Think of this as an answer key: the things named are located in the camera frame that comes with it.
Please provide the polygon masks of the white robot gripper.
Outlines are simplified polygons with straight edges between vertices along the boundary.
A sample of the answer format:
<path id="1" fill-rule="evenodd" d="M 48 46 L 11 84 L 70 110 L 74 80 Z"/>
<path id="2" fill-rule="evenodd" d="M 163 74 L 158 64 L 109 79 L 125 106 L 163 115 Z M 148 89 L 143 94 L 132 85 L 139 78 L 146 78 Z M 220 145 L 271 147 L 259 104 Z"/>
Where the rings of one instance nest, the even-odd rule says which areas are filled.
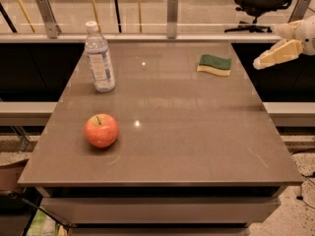
<path id="1" fill-rule="evenodd" d="M 275 33 L 283 40 L 274 44 L 253 61 L 253 67 L 256 70 L 297 59 L 300 54 L 315 55 L 315 16 L 276 25 Z"/>

